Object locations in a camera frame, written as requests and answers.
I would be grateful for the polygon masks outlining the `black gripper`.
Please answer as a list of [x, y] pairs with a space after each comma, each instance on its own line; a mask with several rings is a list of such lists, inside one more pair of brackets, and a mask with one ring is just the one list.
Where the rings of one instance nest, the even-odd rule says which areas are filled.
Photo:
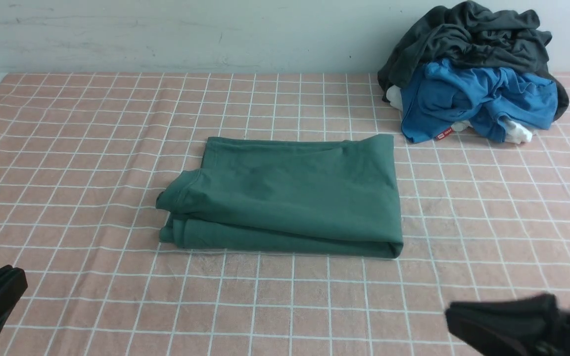
[[482, 356], [570, 356], [570, 310], [552, 294], [452, 302], [445, 318], [449, 333]]

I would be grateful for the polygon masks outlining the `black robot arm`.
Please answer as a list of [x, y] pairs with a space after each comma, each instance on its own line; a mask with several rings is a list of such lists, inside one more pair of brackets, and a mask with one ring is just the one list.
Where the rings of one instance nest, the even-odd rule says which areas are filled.
[[[28, 287], [25, 271], [0, 268], [0, 332]], [[451, 302], [453, 336], [484, 356], [570, 356], [570, 311], [549, 293], [504, 302]]]

